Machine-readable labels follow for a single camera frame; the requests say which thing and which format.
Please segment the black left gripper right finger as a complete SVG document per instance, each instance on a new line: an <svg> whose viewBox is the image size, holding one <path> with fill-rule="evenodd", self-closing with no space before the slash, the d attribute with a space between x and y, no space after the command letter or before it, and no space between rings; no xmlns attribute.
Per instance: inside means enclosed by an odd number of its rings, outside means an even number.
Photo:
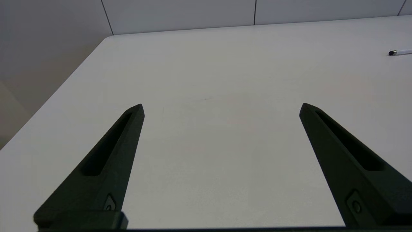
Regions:
<svg viewBox="0 0 412 232"><path fill-rule="evenodd" d="M409 179L320 108L299 116L347 227L411 227Z"/></svg>

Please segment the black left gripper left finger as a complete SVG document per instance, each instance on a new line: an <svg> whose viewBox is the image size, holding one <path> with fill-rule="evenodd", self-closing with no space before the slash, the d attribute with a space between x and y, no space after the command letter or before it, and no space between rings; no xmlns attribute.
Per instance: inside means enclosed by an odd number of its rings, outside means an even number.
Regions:
<svg viewBox="0 0 412 232"><path fill-rule="evenodd" d="M122 206L145 118L143 106L126 110L34 213L39 230L119 230Z"/></svg>

